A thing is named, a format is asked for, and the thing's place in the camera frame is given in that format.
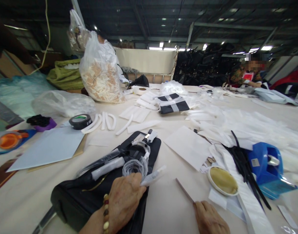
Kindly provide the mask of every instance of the beaded bracelet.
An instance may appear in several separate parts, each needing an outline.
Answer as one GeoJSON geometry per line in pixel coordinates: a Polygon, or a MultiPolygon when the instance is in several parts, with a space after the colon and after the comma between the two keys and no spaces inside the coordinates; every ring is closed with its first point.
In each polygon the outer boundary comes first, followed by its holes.
{"type": "Polygon", "coordinates": [[[104,234],[109,233],[109,197],[108,194],[104,195],[104,206],[105,206],[105,211],[104,211],[104,234]]]}

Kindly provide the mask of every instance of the orange lid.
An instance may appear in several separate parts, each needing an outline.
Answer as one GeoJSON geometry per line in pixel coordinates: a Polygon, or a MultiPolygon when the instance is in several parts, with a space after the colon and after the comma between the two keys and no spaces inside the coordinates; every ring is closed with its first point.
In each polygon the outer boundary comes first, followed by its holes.
{"type": "Polygon", "coordinates": [[[19,139],[21,138],[22,136],[13,133],[5,134],[4,136],[0,137],[0,148],[4,150],[14,148],[19,143],[19,139]]]}

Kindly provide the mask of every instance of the red clothing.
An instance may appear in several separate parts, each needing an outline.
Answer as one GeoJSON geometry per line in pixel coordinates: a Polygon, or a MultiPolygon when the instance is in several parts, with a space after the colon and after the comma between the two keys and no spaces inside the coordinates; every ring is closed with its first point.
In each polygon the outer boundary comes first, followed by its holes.
{"type": "Polygon", "coordinates": [[[278,80],[275,82],[270,89],[275,89],[278,85],[284,84],[284,83],[298,83],[298,70],[292,72],[290,75],[278,80]]]}

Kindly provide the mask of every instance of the purple container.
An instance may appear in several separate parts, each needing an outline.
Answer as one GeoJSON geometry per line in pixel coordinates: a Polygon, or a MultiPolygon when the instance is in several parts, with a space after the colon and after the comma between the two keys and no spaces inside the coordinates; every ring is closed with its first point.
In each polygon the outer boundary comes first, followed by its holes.
{"type": "Polygon", "coordinates": [[[50,130],[50,129],[56,127],[56,126],[57,126],[56,122],[55,122],[52,118],[50,118],[50,120],[49,120],[49,124],[48,124],[46,127],[40,127],[40,126],[38,126],[38,125],[35,125],[35,126],[33,126],[33,127],[34,127],[34,129],[37,130],[38,132],[44,132],[44,131],[46,131],[46,130],[50,130]]]}

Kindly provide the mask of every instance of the green bag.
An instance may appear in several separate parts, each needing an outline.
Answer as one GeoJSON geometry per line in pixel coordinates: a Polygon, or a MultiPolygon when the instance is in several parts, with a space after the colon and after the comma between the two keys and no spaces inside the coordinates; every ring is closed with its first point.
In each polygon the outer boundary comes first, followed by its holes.
{"type": "Polygon", "coordinates": [[[80,63],[79,59],[56,61],[55,68],[50,70],[47,80],[61,90],[84,88],[79,69],[66,69],[68,64],[80,63]]]}

